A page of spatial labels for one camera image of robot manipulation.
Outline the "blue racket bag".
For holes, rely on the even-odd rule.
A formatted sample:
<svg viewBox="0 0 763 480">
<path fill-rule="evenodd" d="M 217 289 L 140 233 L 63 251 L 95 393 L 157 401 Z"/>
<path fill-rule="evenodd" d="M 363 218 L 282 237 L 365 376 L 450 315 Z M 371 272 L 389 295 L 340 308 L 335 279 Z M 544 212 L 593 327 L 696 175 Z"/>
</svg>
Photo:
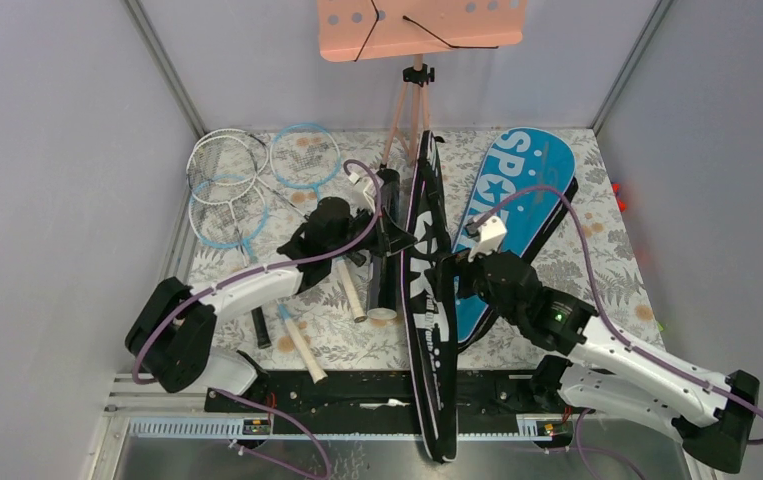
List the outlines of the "blue racket bag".
<svg viewBox="0 0 763 480">
<path fill-rule="evenodd" d="M 486 213 L 518 190 L 548 185 L 571 200 L 578 190 L 576 162 L 570 146 L 545 130 L 517 127 L 493 141 L 475 177 L 462 223 Z M 518 197 L 498 212 L 507 227 L 502 247 L 532 263 L 567 214 L 552 193 L 537 191 Z M 497 314 L 473 295 L 456 300 L 458 351 L 483 337 Z"/>
</svg>

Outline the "blue racket lower left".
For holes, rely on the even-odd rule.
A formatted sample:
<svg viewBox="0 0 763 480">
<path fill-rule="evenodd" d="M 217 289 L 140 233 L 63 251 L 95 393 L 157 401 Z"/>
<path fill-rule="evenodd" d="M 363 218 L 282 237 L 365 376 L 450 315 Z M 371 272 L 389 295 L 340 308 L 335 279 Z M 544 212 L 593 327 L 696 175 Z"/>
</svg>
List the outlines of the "blue racket lower left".
<svg viewBox="0 0 763 480">
<path fill-rule="evenodd" d="M 238 175 L 217 175 L 214 180 L 205 180 L 192 190 L 189 219 L 202 244 L 211 248 L 237 248 L 243 266 L 257 261 L 251 247 L 253 240 L 265 226 L 269 211 L 263 193 L 263 182 L 256 177 Z M 228 193 L 217 190 L 231 189 L 237 195 L 228 198 Z M 219 222 L 222 233 L 216 233 Z M 277 310 L 295 350 L 304 362 L 314 383 L 327 378 L 327 374 L 312 354 L 308 342 L 291 319 L 286 307 L 276 302 Z M 260 349 L 272 346 L 262 307 L 251 310 L 251 318 Z"/>
</svg>

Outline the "black shuttlecock tube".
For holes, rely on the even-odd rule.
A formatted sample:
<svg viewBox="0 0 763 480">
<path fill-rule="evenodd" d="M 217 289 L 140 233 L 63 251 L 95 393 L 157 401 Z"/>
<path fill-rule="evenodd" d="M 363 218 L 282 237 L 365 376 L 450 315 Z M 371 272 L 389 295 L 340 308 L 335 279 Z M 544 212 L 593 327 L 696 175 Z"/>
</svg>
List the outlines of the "black shuttlecock tube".
<svg viewBox="0 0 763 480">
<path fill-rule="evenodd" d="M 390 168 L 380 169 L 377 174 L 383 181 L 382 200 L 385 214 L 393 222 L 398 222 L 400 174 Z M 397 316 L 398 267 L 399 260 L 396 254 L 372 257 L 365 308 L 369 320 L 387 321 Z"/>
</svg>

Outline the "white racket black grip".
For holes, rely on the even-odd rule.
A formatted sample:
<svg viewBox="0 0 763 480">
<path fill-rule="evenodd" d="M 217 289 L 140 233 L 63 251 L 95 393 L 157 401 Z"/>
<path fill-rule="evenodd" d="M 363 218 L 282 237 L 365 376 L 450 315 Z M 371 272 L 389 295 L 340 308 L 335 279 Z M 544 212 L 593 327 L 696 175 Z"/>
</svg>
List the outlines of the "white racket black grip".
<svg viewBox="0 0 763 480">
<path fill-rule="evenodd" d="M 323 130 L 278 134 L 271 145 L 239 129 L 214 131 L 197 142 L 186 165 L 191 228 L 205 246 L 237 249 L 244 265 L 254 263 L 273 212 L 307 218 L 341 160 L 339 145 Z"/>
</svg>

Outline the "blue racket white grip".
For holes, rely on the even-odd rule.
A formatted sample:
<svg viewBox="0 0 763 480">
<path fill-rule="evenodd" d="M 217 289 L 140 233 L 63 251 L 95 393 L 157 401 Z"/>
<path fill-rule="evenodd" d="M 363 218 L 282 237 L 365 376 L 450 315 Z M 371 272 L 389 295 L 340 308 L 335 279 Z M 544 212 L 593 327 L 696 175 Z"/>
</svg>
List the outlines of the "blue racket white grip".
<svg viewBox="0 0 763 480">
<path fill-rule="evenodd" d="M 288 243 L 278 249 L 291 258 L 311 259 L 343 247 L 353 239 L 349 202 L 323 194 L 341 168 L 341 150 L 325 128 L 312 123 L 290 125 L 271 140 L 267 160 L 284 201 L 302 218 Z"/>
</svg>

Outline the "pink music stand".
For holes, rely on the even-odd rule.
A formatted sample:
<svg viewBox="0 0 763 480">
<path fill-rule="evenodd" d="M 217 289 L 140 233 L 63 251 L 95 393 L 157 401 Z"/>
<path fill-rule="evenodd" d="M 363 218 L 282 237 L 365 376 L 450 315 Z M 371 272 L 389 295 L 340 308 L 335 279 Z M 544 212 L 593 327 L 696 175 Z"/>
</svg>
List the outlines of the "pink music stand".
<svg viewBox="0 0 763 480">
<path fill-rule="evenodd" d="M 379 165 L 389 164 L 399 142 L 406 159 L 416 160 L 419 136 L 431 128 L 430 85 L 435 70 L 428 54 L 497 50 L 520 43 L 526 19 L 524 0 L 388 0 L 316 3 L 319 50 L 333 63 L 409 57 Z"/>
</svg>

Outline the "black sport racket bag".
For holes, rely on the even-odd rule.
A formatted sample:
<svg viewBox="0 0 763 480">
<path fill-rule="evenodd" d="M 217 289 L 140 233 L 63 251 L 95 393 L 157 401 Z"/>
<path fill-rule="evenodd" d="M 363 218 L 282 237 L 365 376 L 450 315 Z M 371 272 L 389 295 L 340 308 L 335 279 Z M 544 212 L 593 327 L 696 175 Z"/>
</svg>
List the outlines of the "black sport racket bag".
<svg viewBox="0 0 763 480">
<path fill-rule="evenodd" d="M 405 221 L 415 243 L 400 254 L 400 291 L 419 431 L 428 457 L 449 463 L 457 457 L 457 319 L 454 281 L 443 269 L 451 239 L 440 141 L 425 130 L 418 142 Z"/>
</svg>

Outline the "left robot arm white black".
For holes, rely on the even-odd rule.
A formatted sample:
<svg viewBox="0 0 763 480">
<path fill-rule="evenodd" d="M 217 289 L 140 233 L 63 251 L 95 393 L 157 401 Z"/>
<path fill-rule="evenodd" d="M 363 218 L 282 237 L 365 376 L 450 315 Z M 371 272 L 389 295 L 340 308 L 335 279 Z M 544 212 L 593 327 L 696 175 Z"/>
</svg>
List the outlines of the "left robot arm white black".
<svg viewBox="0 0 763 480">
<path fill-rule="evenodd" d="M 415 242 L 383 209 L 353 215 L 346 200 L 325 198 L 267 262 L 200 289 L 176 277 L 162 280 L 125 338 L 135 358 L 133 380 L 168 393 L 205 386 L 227 392 L 242 410 L 256 410 L 267 397 L 262 370 L 242 352 L 213 349 L 218 322 L 316 286 L 337 257 L 361 250 L 390 256 Z"/>
</svg>

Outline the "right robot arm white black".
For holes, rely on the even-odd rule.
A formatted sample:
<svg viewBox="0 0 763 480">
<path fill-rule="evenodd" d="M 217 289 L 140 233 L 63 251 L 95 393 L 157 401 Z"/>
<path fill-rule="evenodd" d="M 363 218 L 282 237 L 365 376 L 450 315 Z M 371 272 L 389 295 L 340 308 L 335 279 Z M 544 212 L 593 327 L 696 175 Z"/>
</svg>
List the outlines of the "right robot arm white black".
<svg viewBox="0 0 763 480">
<path fill-rule="evenodd" d="M 532 402 L 589 408 L 656 430 L 715 470 L 740 473 L 758 399 L 757 377 L 704 369 L 606 325 L 594 306 L 544 285 L 512 252 L 444 258 L 428 274 L 444 304 L 476 296 L 546 351 Z"/>
</svg>

